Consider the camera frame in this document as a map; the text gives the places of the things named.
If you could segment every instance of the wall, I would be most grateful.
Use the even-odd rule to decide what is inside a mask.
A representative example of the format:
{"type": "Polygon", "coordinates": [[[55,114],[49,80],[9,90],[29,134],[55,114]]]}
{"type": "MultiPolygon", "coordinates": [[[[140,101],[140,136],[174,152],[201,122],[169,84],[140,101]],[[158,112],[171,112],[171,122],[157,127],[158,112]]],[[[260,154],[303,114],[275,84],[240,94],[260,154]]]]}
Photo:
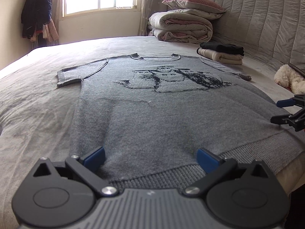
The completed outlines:
{"type": "Polygon", "coordinates": [[[59,43],[138,35],[141,12],[98,11],[59,21],[59,43]]]}
{"type": "Polygon", "coordinates": [[[0,0],[0,69],[29,53],[32,44],[22,38],[21,12],[25,0],[0,0]]]}

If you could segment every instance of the black and white pattern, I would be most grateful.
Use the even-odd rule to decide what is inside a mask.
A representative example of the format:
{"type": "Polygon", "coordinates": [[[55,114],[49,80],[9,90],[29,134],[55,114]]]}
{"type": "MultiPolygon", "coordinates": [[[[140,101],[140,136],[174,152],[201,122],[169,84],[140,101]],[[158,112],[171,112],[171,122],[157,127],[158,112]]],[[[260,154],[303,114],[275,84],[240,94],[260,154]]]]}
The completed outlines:
{"type": "Polygon", "coordinates": [[[187,90],[207,90],[235,85],[223,82],[211,73],[177,69],[173,66],[158,66],[152,70],[134,70],[135,75],[130,80],[120,80],[115,83],[129,89],[153,89],[155,92],[180,92],[187,90]]]}

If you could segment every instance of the dark blue jacket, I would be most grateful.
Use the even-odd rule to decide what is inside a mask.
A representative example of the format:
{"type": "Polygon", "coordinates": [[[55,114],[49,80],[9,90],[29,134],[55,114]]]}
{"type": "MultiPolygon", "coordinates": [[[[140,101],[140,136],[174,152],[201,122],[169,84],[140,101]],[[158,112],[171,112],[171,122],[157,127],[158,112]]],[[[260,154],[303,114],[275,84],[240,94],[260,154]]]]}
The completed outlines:
{"type": "Polygon", "coordinates": [[[51,21],[52,4],[50,0],[26,0],[22,13],[22,37],[30,39],[35,31],[42,32],[43,25],[51,21]]]}

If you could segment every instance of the bed sheet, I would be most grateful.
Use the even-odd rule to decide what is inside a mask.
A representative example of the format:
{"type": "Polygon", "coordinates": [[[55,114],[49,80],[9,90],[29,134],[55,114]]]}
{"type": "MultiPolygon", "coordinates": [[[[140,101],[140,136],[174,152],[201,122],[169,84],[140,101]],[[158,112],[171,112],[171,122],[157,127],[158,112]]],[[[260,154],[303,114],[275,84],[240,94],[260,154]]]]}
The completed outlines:
{"type": "MultiPolygon", "coordinates": [[[[17,222],[11,198],[39,157],[53,161],[68,156],[69,128],[80,92],[80,85],[56,87],[59,69],[105,57],[139,55],[198,56],[197,45],[158,41],[154,36],[88,40],[38,48],[0,71],[0,228],[14,229],[17,222]]],[[[274,101],[292,97],[273,81],[275,71],[253,59],[244,58],[244,73],[251,83],[274,101]]],[[[289,112],[299,108],[291,107],[289,112]]],[[[286,193],[290,193],[305,172],[301,154],[277,173],[286,193]]]]}

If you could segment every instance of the white plush toy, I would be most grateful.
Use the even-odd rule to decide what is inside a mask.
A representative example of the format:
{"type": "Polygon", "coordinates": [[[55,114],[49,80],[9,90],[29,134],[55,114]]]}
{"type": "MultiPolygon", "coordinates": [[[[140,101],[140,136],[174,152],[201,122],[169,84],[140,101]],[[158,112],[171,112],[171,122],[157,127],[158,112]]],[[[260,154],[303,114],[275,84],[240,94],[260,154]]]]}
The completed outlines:
{"type": "Polygon", "coordinates": [[[287,64],[279,68],[274,75],[274,81],[295,95],[305,94],[305,77],[287,64]]]}

